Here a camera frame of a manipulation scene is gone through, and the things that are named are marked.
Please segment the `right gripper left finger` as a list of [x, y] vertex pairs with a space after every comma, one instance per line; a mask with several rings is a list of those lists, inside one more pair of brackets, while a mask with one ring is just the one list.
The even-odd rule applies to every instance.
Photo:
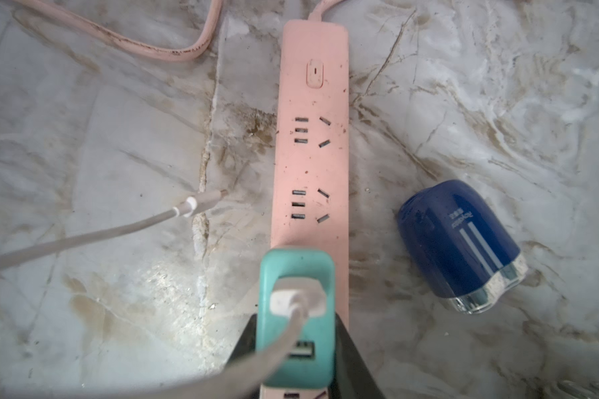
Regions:
[[237, 344], [234, 346], [225, 367], [231, 366], [234, 362], [237, 362], [243, 357], [253, 354], [256, 350], [256, 327], [257, 314], [252, 314], [246, 323], [246, 327], [242, 331]]

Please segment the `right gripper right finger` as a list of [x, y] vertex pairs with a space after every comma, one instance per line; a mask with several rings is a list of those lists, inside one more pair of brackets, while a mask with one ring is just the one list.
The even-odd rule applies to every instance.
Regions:
[[329, 398], [385, 399], [338, 314], [335, 316], [334, 380], [329, 386]]

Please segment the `teal USB charger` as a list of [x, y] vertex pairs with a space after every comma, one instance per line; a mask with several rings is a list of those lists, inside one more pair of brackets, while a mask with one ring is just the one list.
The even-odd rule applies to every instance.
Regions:
[[266, 387], [331, 384], [335, 357], [335, 266], [319, 249], [270, 250], [261, 261], [256, 351], [275, 370]]

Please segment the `blue shaver with white stripes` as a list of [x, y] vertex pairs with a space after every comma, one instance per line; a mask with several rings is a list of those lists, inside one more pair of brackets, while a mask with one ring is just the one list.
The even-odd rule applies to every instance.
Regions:
[[399, 209], [397, 225], [434, 294], [461, 314], [488, 311], [529, 271], [485, 199], [462, 181], [419, 191]]

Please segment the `pink power strip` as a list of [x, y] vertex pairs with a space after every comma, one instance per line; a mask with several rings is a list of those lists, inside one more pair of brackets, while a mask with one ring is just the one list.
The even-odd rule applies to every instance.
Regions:
[[294, 355], [263, 398], [326, 398], [334, 379], [335, 326], [349, 320], [349, 34], [335, 23], [292, 20], [282, 34], [271, 214], [261, 262], [256, 346], [286, 319], [271, 312], [285, 278], [321, 284], [326, 313], [308, 321]]

